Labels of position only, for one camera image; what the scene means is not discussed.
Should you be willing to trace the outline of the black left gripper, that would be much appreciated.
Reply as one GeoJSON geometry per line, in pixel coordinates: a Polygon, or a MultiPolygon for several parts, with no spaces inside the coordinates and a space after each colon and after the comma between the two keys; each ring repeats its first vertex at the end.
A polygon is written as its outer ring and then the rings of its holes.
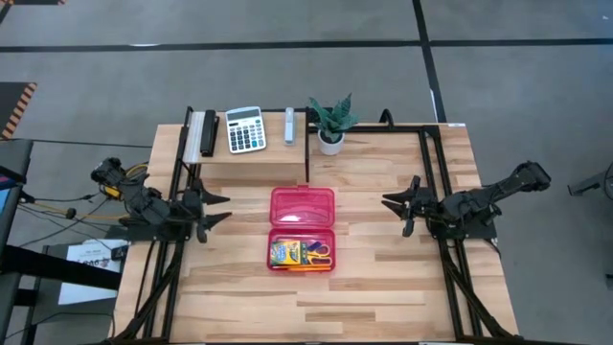
{"type": "Polygon", "coordinates": [[[196,222],[195,234],[200,243],[207,241],[205,230],[212,229],[215,225],[233,214],[232,212],[225,212],[203,217],[203,203],[215,205],[228,201],[230,201],[229,197],[214,195],[208,192],[199,178],[194,179],[191,185],[184,191],[182,204],[191,213],[191,218],[196,222]]]}

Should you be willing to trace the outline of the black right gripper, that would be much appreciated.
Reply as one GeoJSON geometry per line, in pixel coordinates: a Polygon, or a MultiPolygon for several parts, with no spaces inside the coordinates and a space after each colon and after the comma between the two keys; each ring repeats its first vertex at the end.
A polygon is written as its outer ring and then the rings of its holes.
{"type": "Polygon", "coordinates": [[[385,194],[382,197],[386,200],[385,206],[404,220],[404,238],[413,235],[416,218],[427,219],[434,214],[437,203],[431,189],[420,185],[420,177],[417,175],[412,178],[405,191],[385,194]]]}

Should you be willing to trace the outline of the crayon box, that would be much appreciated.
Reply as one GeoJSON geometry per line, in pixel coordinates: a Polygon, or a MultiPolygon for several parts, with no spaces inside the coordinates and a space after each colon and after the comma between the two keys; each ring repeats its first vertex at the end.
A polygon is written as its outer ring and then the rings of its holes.
{"type": "Polygon", "coordinates": [[[300,265],[302,263],[300,241],[274,241],[269,248],[271,266],[300,265]]]}

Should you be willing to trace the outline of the red translucent pencil box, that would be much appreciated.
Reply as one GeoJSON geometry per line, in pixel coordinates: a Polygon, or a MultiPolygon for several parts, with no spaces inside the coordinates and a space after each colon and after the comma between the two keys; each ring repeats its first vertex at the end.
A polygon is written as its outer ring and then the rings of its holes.
{"type": "Polygon", "coordinates": [[[330,188],[307,185],[278,187],[271,192],[268,234],[267,267],[269,248],[273,242],[300,241],[321,242],[329,246],[332,270],[336,264],[335,194],[330,188]]]}

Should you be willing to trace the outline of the yellow handled scissors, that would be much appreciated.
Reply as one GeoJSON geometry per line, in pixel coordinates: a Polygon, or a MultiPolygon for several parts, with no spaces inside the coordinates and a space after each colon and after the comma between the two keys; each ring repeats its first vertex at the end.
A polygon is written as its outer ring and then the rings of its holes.
{"type": "Polygon", "coordinates": [[[331,250],[328,245],[323,244],[314,252],[307,252],[307,247],[314,242],[300,242],[300,259],[302,265],[331,265],[331,250]]]}

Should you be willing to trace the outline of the white plastic strip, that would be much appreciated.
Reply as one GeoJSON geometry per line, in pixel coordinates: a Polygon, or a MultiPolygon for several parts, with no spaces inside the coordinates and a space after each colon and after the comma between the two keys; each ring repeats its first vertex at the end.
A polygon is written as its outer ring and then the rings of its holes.
{"type": "Polygon", "coordinates": [[[188,123],[188,135],[183,154],[183,161],[187,164],[195,164],[201,155],[200,146],[204,127],[204,112],[193,112],[188,123]]]}

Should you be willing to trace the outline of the black hole punch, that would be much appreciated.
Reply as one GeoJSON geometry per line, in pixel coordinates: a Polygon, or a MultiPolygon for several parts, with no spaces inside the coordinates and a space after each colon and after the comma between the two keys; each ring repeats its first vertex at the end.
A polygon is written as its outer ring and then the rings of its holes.
{"type": "Polygon", "coordinates": [[[218,122],[219,117],[214,110],[205,111],[200,141],[200,154],[203,157],[212,157],[215,153],[218,122]]]}

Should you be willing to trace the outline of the white desk calculator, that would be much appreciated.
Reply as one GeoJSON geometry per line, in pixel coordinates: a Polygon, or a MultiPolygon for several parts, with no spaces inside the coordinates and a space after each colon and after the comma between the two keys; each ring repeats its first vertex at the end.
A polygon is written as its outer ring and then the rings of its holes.
{"type": "Polygon", "coordinates": [[[225,112],[229,150],[243,154],[264,150],[267,146],[261,109],[246,106],[225,112]]]}

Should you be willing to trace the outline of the potted plant white pot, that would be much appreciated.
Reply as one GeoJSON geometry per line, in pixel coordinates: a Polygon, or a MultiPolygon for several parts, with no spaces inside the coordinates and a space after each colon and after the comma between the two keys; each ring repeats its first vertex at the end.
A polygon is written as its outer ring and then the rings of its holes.
{"type": "Polygon", "coordinates": [[[309,103],[319,118],[315,123],[319,150],[328,156],[338,154],[343,148],[345,133],[359,121],[352,112],[352,94],[338,101],[332,110],[326,110],[312,97],[309,103]]]}

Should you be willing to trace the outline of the grey stapler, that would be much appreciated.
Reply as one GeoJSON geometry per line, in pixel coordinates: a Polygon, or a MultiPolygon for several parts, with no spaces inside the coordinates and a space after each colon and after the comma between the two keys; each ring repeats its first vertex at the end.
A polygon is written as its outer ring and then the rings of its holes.
{"type": "Polygon", "coordinates": [[[285,109],[284,120],[284,143],[287,146],[293,146],[296,141],[296,117],[293,107],[287,107],[285,109]]]}

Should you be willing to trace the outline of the white printed paper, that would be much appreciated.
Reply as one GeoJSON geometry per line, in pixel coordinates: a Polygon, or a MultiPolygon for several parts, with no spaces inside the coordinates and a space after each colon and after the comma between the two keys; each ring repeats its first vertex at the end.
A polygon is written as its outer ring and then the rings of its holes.
{"type": "MultiPolygon", "coordinates": [[[[127,241],[124,240],[88,240],[81,244],[69,245],[66,259],[70,262],[119,273],[121,270],[120,260],[113,260],[111,254],[113,249],[126,244],[127,241]]],[[[62,283],[57,303],[59,305],[72,305],[116,298],[117,295],[118,292],[114,289],[62,283]]]]}

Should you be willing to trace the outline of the grey stand leg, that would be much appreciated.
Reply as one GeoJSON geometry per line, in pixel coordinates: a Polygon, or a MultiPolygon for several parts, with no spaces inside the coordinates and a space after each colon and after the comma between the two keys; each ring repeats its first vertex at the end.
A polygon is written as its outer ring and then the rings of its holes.
{"type": "Polygon", "coordinates": [[[613,201],[613,162],[603,172],[570,184],[567,189],[571,196],[582,196],[587,191],[600,189],[606,198],[613,201]]]}

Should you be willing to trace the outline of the dark side desk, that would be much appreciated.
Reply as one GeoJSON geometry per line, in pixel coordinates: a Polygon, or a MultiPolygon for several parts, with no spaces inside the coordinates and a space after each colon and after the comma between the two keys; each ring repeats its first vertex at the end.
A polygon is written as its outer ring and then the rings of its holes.
{"type": "Polygon", "coordinates": [[[0,141],[0,181],[7,178],[13,182],[0,211],[0,345],[7,337],[13,308],[32,308],[37,302],[36,289],[20,287],[24,275],[114,290],[119,288],[122,278],[119,272],[70,262],[8,243],[33,145],[31,140],[0,141]]]}

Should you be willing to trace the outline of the hazard striped floor mat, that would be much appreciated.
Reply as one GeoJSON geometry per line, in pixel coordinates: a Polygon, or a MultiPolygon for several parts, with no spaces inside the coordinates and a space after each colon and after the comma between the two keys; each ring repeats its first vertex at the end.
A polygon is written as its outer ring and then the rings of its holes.
{"type": "Polygon", "coordinates": [[[0,141],[13,137],[36,89],[36,82],[0,81],[0,141]]]}

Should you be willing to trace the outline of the black metal table frame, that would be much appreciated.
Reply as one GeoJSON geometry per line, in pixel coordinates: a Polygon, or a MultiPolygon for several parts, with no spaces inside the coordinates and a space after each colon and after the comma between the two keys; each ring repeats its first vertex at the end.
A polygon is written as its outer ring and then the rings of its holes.
{"type": "Polygon", "coordinates": [[[486,342],[516,339],[497,253],[468,240],[453,248],[488,316],[478,318],[443,272],[443,244],[423,222],[401,236],[382,196],[419,175],[439,196],[480,178],[466,129],[454,124],[362,124],[326,156],[306,122],[306,185],[335,194],[336,264],[329,273],[274,272],[264,263],[270,195],[277,186],[208,186],[233,214],[205,243],[128,251],[105,345],[217,342],[486,342]]]}

